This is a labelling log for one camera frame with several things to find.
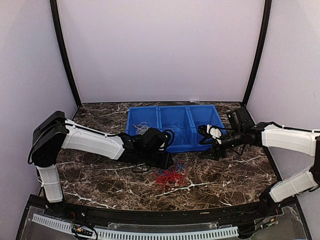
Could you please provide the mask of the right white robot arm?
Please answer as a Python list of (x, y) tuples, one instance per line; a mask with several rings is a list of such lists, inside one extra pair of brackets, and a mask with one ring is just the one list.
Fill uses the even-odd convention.
[(199, 157), (218, 161), (225, 158), (227, 150), (247, 145), (280, 148), (309, 155), (313, 165), (267, 187), (259, 196), (255, 213), (266, 217), (277, 205), (306, 191), (320, 187), (320, 132), (317, 129), (300, 129), (279, 125), (273, 121), (254, 123), (245, 107), (227, 112), (230, 127), (203, 124), (197, 131), (203, 137), (201, 145), (210, 145)]

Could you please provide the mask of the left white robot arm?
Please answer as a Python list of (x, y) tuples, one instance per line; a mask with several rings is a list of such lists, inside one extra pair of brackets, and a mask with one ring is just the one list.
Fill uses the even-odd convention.
[(67, 218), (71, 208), (63, 201), (57, 169), (60, 150), (79, 150), (122, 163), (146, 164), (166, 170), (174, 163), (171, 153), (167, 151), (173, 137), (172, 131), (152, 127), (136, 135), (105, 133), (79, 125), (58, 110), (33, 131), (27, 162), (38, 171), (51, 210), (58, 217)]

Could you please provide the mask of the blue three-compartment plastic bin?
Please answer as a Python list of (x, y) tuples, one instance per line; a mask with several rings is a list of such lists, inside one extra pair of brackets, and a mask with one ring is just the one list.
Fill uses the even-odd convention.
[(125, 132), (133, 136), (144, 128), (171, 129), (175, 138), (167, 151), (196, 152), (210, 147), (199, 144), (200, 125), (225, 127), (214, 105), (140, 106), (129, 109)]

